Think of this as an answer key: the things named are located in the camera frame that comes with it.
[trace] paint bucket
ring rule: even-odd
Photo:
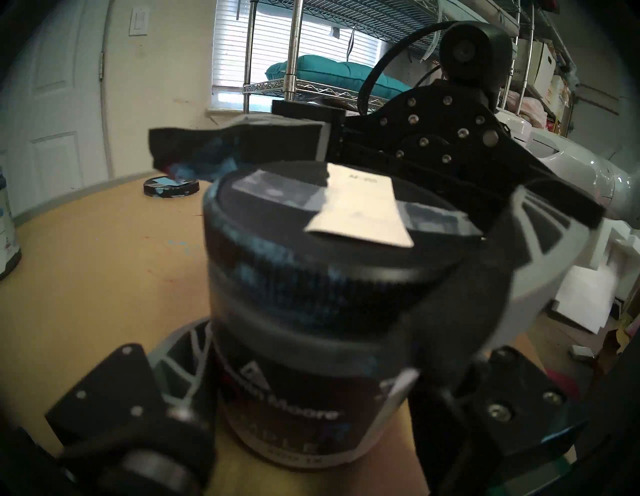
[[[0,169],[0,280],[7,277],[22,259],[20,244],[9,207],[6,179]]]
[[[377,442],[419,375],[394,323],[480,243],[417,227],[413,248],[305,232],[326,178],[326,163],[262,164],[203,203],[212,383],[236,435],[288,467],[348,463]],[[398,202],[432,215],[420,225],[452,228],[452,205],[392,181]]]

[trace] table surface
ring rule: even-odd
[[[0,404],[51,453],[61,449],[44,413],[112,350],[149,352],[209,314],[201,191],[150,198],[144,179],[71,201],[17,229],[23,259],[0,282]],[[514,343],[542,368],[525,335]],[[406,403],[361,460],[294,472],[243,449],[219,418],[209,491],[224,495],[422,494]]]

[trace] benjamin moore logo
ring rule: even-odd
[[[255,360],[242,367],[240,369],[240,373],[256,386],[266,389],[267,391],[271,391],[271,387],[269,386],[267,379],[264,377],[264,374]]]
[[[289,402],[284,398],[278,398],[270,392],[271,387],[255,360],[252,360],[242,367],[239,370],[239,374],[229,366],[226,360],[223,359],[222,364],[231,377],[233,377],[249,394],[260,401],[266,401],[267,404],[273,408],[291,413],[292,415],[299,415],[300,417],[319,420],[335,420],[343,414],[343,412],[336,412],[335,410],[315,410],[314,408],[304,408],[295,404],[289,404]],[[269,395],[265,396],[265,393],[263,393],[262,390],[269,391]]]

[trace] window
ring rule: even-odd
[[[236,19],[238,1],[239,18]],[[244,82],[244,50],[249,19],[248,0],[218,0],[213,38],[214,86],[226,86],[212,96],[215,108],[242,109],[241,88]],[[287,60],[291,11],[258,4],[253,34],[251,82],[266,81],[267,68]],[[340,30],[340,39],[332,36],[332,26],[326,21],[305,15],[302,21],[298,56],[314,54],[341,62],[346,61],[351,29]],[[356,31],[349,61],[373,67],[380,57],[382,42]],[[269,111],[272,97],[253,95],[251,110]]]

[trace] small black lid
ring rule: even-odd
[[[260,304],[307,326],[386,328],[480,243],[479,236],[411,230],[413,248],[399,248],[305,232],[316,212],[232,187],[258,169],[316,186],[326,186],[328,178],[326,163],[312,161],[226,175],[204,198],[207,252]],[[392,182],[396,200],[456,210],[408,181]]]

